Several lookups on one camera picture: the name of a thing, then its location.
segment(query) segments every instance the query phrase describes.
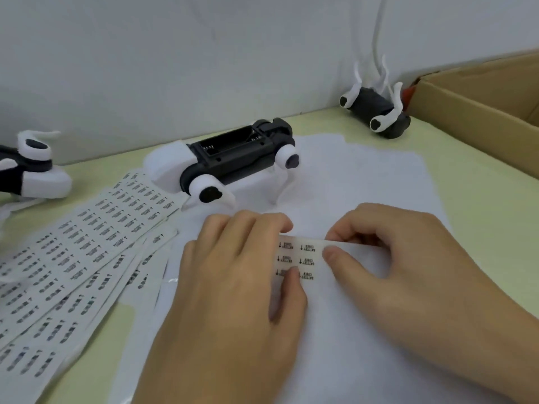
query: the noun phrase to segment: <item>person's right hand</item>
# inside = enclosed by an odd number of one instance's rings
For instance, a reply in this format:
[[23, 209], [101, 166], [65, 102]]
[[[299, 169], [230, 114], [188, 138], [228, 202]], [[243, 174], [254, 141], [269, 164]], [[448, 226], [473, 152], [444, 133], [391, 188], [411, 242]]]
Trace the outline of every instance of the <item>person's right hand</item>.
[[503, 293], [436, 217], [364, 203], [326, 239], [389, 247], [384, 279], [338, 247], [323, 256], [355, 305], [395, 343], [517, 402], [539, 402], [539, 320]]

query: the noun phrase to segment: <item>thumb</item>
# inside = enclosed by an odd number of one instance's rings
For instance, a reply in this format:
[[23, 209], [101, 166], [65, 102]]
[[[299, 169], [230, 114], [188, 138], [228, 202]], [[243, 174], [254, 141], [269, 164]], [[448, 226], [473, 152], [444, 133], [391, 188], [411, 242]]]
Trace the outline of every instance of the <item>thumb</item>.
[[307, 309], [307, 295], [300, 282], [300, 272], [293, 267], [286, 272], [281, 285], [281, 304], [273, 319], [281, 341], [297, 346]]
[[352, 298], [361, 312], [368, 314], [381, 292], [382, 279], [376, 278], [348, 252], [330, 246], [322, 252], [337, 282]]

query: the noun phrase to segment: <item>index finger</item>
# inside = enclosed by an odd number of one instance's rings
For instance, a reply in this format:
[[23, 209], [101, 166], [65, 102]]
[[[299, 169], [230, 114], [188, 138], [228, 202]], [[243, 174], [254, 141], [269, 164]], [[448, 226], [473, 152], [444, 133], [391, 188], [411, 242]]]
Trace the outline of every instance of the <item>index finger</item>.
[[292, 221], [285, 214], [273, 213], [260, 215], [247, 237], [241, 253], [255, 255], [260, 261], [271, 261], [277, 252], [279, 234], [287, 233], [293, 228]]
[[383, 204], [362, 203], [333, 225], [326, 240], [346, 242], [357, 234], [374, 234], [386, 245], [391, 245], [397, 219], [403, 211]]

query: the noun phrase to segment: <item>person's left hand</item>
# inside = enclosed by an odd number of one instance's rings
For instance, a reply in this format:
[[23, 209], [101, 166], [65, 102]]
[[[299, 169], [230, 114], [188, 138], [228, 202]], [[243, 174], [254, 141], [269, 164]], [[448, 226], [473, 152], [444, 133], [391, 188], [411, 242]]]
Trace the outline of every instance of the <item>person's left hand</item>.
[[269, 319], [284, 214], [208, 217], [185, 246], [176, 296], [154, 340], [133, 404], [269, 403], [292, 370], [307, 307], [297, 268]]

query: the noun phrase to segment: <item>stack of sticker sheets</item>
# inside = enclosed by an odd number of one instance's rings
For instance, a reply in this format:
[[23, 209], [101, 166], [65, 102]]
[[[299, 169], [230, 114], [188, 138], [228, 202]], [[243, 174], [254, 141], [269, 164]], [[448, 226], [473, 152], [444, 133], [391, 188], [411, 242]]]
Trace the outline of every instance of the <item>stack of sticker sheets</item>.
[[120, 295], [151, 290], [155, 304], [159, 287], [146, 283], [165, 271], [178, 208], [133, 171], [0, 256], [2, 404], [36, 402]]

